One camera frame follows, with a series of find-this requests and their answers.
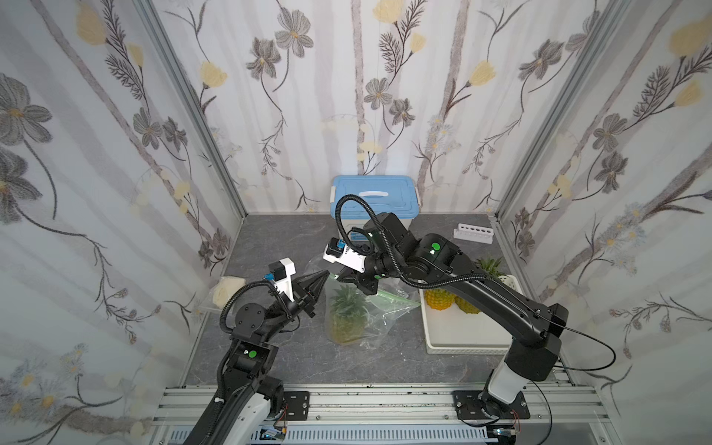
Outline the green-zip bag with pineapple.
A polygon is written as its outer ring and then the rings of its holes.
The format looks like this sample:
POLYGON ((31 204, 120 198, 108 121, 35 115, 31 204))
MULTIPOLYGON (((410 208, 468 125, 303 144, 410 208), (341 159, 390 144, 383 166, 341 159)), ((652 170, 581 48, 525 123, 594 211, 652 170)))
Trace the green-zip bag with pineapple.
POLYGON ((408 287, 396 279, 382 280, 376 294, 365 295, 356 285, 338 278, 330 274, 324 286, 324 330, 337 345, 376 349, 402 316, 420 306, 408 287))

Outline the white-zip bag with pineapple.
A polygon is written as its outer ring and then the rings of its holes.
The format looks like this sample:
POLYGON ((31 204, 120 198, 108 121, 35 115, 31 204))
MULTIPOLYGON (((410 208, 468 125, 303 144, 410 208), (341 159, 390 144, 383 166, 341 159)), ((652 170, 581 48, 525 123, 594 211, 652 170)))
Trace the white-zip bag with pineapple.
MULTIPOLYGON (((349 287, 350 289, 357 289, 354 284, 341 283, 337 281, 337 277, 340 275, 343 266, 338 263, 329 263, 324 260, 320 255, 314 256, 313 259, 309 260, 306 266, 303 268, 304 274, 313 274, 321 272, 322 270, 328 270, 330 272, 330 278, 327 282, 327 287, 329 289, 338 290, 341 287, 349 287)), ((385 278, 378 285, 379 293, 390 293, 400 298, 408 300, 417 299, 417 290, 414 287, 410 287, 396 278, 385 278)))

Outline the blue-zip clear plastic bag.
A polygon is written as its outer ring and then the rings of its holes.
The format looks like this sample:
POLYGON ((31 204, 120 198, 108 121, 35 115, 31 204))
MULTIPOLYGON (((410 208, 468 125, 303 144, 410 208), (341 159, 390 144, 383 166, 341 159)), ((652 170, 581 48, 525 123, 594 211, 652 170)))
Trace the blue-zip clear plastic bag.
POLYGON ((363 230, 363 228, 359 228, 359 227, 350 228, 348 231, 348 236, 349 236, 350 241, 352 241, 353 243, 365 244, 365 243, 371 242, 370 235, 368 235, 368 233, 365 232, 365 230, 363 230))

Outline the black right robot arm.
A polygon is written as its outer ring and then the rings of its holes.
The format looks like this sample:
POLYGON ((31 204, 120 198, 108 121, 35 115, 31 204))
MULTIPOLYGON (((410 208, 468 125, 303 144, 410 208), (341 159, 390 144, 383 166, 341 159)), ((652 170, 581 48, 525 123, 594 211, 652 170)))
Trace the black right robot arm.
POLYGON ((446 237, 416 237, 393 213, 380 213, 361 229, 358 245, 345 231, 332 238, 324 259, 343 269, 339 281, 356 285, 366 295, 378 291, 381 278, 398 278, 417 289, 444 289, 474 305, 504 328, 512 343, 492 372, 486 395, 511 405, 528 382, 542 382, 553 370, 567 326, 567 310, 545 306, 476 267, 446 237))

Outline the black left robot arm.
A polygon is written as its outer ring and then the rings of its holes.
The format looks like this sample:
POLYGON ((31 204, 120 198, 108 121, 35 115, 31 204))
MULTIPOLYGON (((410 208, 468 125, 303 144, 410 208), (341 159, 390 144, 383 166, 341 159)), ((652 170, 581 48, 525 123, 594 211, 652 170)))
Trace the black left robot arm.
POLYGON ((271 378, 278 348, 270 343, 290 322, 305 313, 315 316, 315 306, 330 272, 324 270, 289 280, 296 298, 291 300, 269 280, 247 283, 222 309, 219 324, 231 345, 216 370, 217 389, 186 444, 246 444, 268 417, 286 411, 284 383, 271 378), (249 302, 229 313, 248 291, 262 289, 276 299, 270 307, 249 302))

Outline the small bag of white gloves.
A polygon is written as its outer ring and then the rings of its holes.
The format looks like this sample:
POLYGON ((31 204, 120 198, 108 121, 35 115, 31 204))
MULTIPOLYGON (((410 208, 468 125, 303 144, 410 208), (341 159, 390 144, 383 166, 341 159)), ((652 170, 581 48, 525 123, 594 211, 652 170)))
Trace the small bag of white gloves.
POLYGON ((242 277, 223 276, 217 284, 209 290, 207 295, 198 304, 198 307, 206 312, 220 313, 226 306, 228 300, 230 300, 239 289, 242 289, 246 283, 247 280, 242 277))

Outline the blue-lidded white storage box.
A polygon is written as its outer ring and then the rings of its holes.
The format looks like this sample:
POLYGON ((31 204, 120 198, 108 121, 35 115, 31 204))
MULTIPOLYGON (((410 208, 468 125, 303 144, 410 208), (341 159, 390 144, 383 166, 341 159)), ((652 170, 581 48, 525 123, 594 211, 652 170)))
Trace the blue-lidded white storage box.
POLYGON ((334 178, 330 191, 330 214, 336 216, 337 202, 345 195, 356 195, 365 200, 378 214, 391 212, 398 216, 405 228, 419 215, 419 196, 409 176, 399 175, 341 175, 334 178))

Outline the white perforated plastic tray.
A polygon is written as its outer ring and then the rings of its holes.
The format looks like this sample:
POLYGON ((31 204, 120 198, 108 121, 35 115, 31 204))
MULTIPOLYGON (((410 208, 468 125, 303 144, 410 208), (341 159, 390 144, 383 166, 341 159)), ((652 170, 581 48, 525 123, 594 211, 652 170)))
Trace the white perforated plastic tray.
POLYGON ((485 313, 465 313, 456 304, 444 310, 428 306, 419 291, 426 352, 439 355, 504 355, 512 336, 485 313))

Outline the white test tube rack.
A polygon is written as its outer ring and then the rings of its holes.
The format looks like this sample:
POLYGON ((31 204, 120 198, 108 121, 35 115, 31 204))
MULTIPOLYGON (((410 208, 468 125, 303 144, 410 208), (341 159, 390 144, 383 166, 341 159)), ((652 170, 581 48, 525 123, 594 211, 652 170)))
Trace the white test tube rack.
POLYGON ((454 238, 490 245, 493 243, 494 231, 484 226, 458 224, 458 226, 454 228, 454 238))

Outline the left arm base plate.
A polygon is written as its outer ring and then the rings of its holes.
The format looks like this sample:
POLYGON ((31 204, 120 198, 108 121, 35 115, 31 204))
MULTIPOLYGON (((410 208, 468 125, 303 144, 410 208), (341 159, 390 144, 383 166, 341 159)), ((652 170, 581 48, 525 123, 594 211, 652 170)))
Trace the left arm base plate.
POLYGON ((309 391, 287 391, 278 393, 271 400, 268 419, 273 422, 301 422, 309 416, 311 393, 309 391))

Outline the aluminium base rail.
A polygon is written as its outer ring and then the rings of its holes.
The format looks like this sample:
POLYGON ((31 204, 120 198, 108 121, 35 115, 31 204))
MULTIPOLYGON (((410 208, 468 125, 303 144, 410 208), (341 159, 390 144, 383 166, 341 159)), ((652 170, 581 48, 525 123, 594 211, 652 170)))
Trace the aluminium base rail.
MULTIPOLYGON (((309 391, 306 421, 286 422, 285 444, 486 443, 475 421, 457 418, 452 392, 475 384, 292 384, 309 391)), ((528 384, 530 419, 515 420, 518 444, 619 444, 612 418, 591 387, 528 384)))

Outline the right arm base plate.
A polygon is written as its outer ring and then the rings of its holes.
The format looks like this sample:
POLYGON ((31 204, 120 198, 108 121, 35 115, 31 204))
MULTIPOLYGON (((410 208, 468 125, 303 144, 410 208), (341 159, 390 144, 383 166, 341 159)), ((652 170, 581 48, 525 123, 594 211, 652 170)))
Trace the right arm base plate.
POLYGON ((465 421, 514 421, 530 419, 530 409, 522 391, 510 404, 481 395, 482 390, 452 392, 457 418, 465 421))

